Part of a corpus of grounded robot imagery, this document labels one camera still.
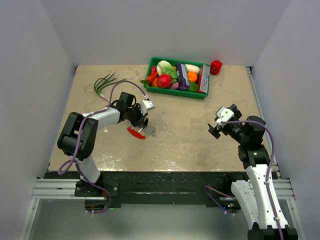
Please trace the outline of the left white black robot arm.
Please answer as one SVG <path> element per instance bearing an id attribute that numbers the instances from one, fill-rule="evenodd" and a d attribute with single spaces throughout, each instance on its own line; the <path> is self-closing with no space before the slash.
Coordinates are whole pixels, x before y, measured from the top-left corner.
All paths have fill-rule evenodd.
<path id="1" fill-rule="evenodd" d="M 57 147 L 70 160 L 63 163 L 57 173 L 62 176 L 75 165 L 80 178 L 87 182 L 86 191 L 92 196 L 99 196 L 104 190 L 104 184 L 98 180 L 101 172 L 92 155 L 97 132 L 124 121 L 129 121 L 133 127 L 144 129 L 148 125 L 148 110 L 153 109 L 155 104 L 148 97 L 140 103 L 135 100 L 133 94 L 122 92 L 119 99 L 96 112 L 71 112 L 57 140 Z"/>

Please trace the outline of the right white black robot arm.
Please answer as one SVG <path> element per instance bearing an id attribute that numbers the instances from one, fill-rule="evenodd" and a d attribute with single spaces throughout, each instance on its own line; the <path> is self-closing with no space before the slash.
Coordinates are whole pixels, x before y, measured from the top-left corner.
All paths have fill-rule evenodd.
<path id="1" fill-rule="evenodd" d="M 225 181 L 223 192 L 239 203 L 249 240 L 297 240 L 298 231 L 289 226 L 274 187 L 271 172 L 275 154 L 268 153 L 263 145 L 263 136 L 270 130 L 258 116 L 251 115 L 246 120 L 241 116 L 235 104 L 222 106 L 215 113 L 216 126 L 208 126 L 216 139 L 224 134 L 239 144 L 238 157 L 249 178 Z"/>

